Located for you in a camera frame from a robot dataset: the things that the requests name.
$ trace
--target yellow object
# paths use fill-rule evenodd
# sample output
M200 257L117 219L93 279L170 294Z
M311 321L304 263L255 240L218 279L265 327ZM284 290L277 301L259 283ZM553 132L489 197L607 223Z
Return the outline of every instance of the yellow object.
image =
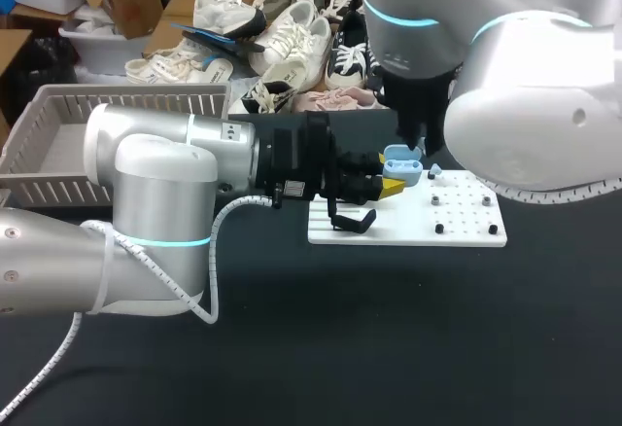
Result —
M406 188L406 182L401 180L391 180L389 178L382 179L382 193L378 199L386 199L392 195L398 195Z

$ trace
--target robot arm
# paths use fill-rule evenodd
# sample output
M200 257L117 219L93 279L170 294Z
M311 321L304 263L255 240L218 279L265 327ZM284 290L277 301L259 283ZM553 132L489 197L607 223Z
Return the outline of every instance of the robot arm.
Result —
M375 211L356 221L338 215L336 201L365 204L404 188L379 176L379 154L341 153L327 114L309 114L298 130L276 129L270 139L258 139L252 124L103 104L88 120L84 152L90 181L113 191L114 231L195 301L208 262L213 302L216 296L210 246L219 228L212 230L217 195L232 200L260 190L267 197L253 203L275 208L321 195L336 228L363 233ZM4 208L0 233L0 314L188 310L111 234Z
M617 158L622 134L622 0L363 1L386 103L410 146L425 125L428 154L446 141L464 168L519 200L622 176L603 160Z

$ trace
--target pink sneaker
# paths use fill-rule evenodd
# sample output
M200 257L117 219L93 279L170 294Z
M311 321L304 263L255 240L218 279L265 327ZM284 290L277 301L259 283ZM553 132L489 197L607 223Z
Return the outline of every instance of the pink sneaker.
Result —
M326 92L307 92L294 98L294 113L311 111L382 110L371 90L347 88Z

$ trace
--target white pegboard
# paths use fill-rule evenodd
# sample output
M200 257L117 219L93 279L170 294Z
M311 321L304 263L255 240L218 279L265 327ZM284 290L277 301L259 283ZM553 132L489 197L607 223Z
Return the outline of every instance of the white pegboard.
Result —
M432 197L439 205L432 205ZM484 197L491 205L483 204ZM338 204L338 213L361 220L370 209L377 218L366 234L336 231L327 215L327 202L316 198L309 205L309 242L376 246L452 246L502 248L507 234L497 196L469 171L443 171L434 180L424 171L419 184L401 195L365 206ZM442 224L443 234L435 231ZM496 225L497 234L489 227Z

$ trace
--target black table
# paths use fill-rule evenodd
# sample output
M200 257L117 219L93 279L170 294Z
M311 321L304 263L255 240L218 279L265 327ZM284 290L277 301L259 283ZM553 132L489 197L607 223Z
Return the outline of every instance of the black table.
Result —
M346 149L397 141L395 123L332 118ZM87 317L9 424L622 423L620 195L502 200L503 249L313 246L306 210L247 207L225 221L215 326L192 314ZM70 320L0 319L0 405Z

